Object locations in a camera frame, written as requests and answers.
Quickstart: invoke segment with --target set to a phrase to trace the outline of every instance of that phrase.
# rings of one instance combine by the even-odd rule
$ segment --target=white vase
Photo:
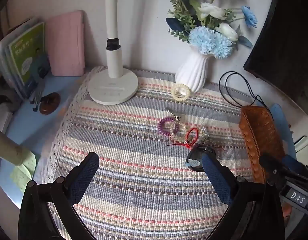
[[[188,86],[192,94],[196,94],[205,84],[208,59],[213,54],[204,55],[195,47],[191,49],[190,55],[175,74],[175,83]],[[178,92],[186,95],[186,91],[182,88],[179,88]]]

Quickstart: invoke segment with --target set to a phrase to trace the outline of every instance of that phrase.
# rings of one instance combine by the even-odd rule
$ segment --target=green book cover
[[[44,22],[39,23],[9,44],[15,69],[27,88],[33,85],[30,67],[44,54]]]

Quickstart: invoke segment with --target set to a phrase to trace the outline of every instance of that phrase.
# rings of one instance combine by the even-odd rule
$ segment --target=red string
[[[191,141],[189,142],[189,135],[192,131],[196,132],[196,137]],[[196,127],[193,127],[191,130],[189,130],[186,134],[186,137],[185,137],[185,141],[186,143],[179,143],[179,142],[176,142],[174,144],[170,144],[170,145],[181,145],[181,146],[185,146],[187,149],[192,149],[192,146],[197,142],[198,140],[198,129]]]

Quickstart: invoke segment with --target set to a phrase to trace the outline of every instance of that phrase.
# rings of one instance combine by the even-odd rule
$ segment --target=orange woven tray
[[[268,153],[278,160],[285,156],[282,140],[276,132],[273,119],[265,107],[243,106],[239,128],[252,164],[254,181],[265,183],[268,176],[260,166],[260,155]]]

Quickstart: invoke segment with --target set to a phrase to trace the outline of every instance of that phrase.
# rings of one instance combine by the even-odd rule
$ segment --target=pink book
[[[46,21],[46,51],[54,76],[84,74],[83,11],[65,13]]]

